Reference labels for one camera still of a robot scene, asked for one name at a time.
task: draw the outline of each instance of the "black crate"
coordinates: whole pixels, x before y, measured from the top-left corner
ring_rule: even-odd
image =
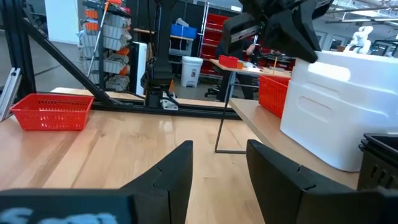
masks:
[[[382,186],[398,189],[398,136],[365,134],[359,148],[364,152],[358,190]]]

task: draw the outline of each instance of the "white robot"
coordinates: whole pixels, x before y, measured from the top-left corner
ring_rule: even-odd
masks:
[[[353,35],[352,41],[344,49],[344,52],[355,52],[357,54],[367,54],[372,42],[368,40],[368,35],[373,31],[373,26],[363,26]]]

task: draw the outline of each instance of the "ceiling light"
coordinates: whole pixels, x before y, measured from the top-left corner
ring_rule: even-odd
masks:
[[[375,21],[398,21],[398,18],[382,18],[382,19],[374,19]]]
[[[342,22],[369,22],[370,19],[345,19]]]

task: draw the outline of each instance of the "wooden table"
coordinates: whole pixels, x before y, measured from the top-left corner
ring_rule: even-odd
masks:
[[[87,94],[66,88],[55,91]],[[110,95],[134,99],[122,93]],[[191,139],[193,180],[187,223],[264,223],[246,157],[213,152],[218,125],[217,119],[92,111],[83,131],[23,131],[11,117],[0,123],[0,189],[116,189]],[[220,141],[224,146],[242,148],[248,139],[257,139],[243,121],[226,121],[224,129]]]
[[[280,119],[254,100],[231,99],[231,107],[251,128],[263,144],[341,184],[356,189],[358,173],[344,172],[329,166],[310,151],[280,131]]]
[[[289,71],[273,71],[269,68],[263,68],[263,67],[243,67],[242,69],[237,69],[237,68],[228,68],[225,67],[224,65],[221,65],[218,60],[216,59],[210,59],[210,61],[219,67],[220,69],[224,71],[230,71],[230,72],[237,72],[239,74],[244,74],[244,75],[254,75],[254,76],[260,76],[260,75],[265,75],[265,76],[275,76],[275,77],[291,77],[292,73]]]

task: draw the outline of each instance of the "red basket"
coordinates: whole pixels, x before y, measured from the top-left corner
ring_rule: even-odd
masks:
[[[224,65],[228,68],[236,68],[238,66],[238,60],[239,59],[236,57],[225,55],[220,55],[220,57],[218,58],[218,62],[220,63],[220,65]]]
[[[290,78],[260,76],[259,104],[282,118]]]
[[[30,94],[11,111],[23,130],[82,130],[93,103],[92,96]]]

